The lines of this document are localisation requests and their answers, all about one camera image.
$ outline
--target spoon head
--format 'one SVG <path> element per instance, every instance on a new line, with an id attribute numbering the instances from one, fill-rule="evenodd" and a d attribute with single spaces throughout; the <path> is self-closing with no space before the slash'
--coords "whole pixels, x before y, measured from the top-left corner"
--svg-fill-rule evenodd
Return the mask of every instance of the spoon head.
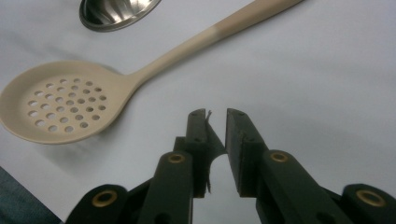
<path id="1" fill-rule="evenodd" d="M 0 120 L 28 141 L 76 142 L 101 132 L 120 113 L 128 98 L 124 79 L 94 63 L 40 65 L 3 90 Z"/>
<path id="2" fill-rule="evenodd" d="M 82 0 L 81 22 L 98 32 L 119 30 L 139 21 L 161 0 Z"/>

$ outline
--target metal spoon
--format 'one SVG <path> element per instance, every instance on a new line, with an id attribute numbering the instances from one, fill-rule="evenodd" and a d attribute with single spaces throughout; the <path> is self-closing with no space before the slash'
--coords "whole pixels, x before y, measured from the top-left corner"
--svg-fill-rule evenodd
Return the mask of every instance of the metal spoon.
<path id="1" fill-rule="evenodd" d="M 115 31 L 142 19 L 161 0 L 82 0 L 79 18 L 87 28 Z"/>

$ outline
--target dark floor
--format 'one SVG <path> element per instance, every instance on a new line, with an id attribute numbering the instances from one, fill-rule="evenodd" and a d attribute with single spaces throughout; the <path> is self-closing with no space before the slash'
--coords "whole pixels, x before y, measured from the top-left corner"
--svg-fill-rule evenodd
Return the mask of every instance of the dark floor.
<path id="1" fill-rule="evenodd" d="M 1 224 L 60 224 L 43 203 L 0 167 Z"/>

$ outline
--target slotted spoon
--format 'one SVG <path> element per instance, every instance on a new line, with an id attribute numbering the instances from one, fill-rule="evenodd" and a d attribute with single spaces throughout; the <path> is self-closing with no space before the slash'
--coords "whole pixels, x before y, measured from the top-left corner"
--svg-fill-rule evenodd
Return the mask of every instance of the slotted spoon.
<path id="1" fill-rule="evenodd" d="M 0 96 L 0 120 L 42 144 L 76 142 L 101 132 L 137 88 L 163 69 L 302 0 L 256 0 L 129 76 L 86 62 L 47 63 L 14 80 Z"/>

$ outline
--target white tabletop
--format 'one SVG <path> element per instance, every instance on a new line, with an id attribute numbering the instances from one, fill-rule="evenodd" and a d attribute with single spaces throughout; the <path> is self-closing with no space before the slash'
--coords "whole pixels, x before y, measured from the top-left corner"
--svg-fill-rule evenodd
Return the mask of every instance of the white tabletop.
<path id="1" fill-rule="evenodd" d="M 143 20 L 96 33 L 79 1 L 2 1 L 0 90 L 42 63 L 83 60 L 129 74 L 248 0 L 162 1 Z M 365 183 L 396 196 L 396 2 L 306 0 L 201 51 L 146 83 L 102 133 L 61 146 L 0 128 L 0 165 L 62 220 L 89 190 L 132 189 L 184 136 L 188 114 L 212 110 L 224 142 L 226 109 L 246 112 L 271 149 L 294 155 L 330 190 Z M 193 223 L 260 223 L 236 193 L 227 156 Z"/>

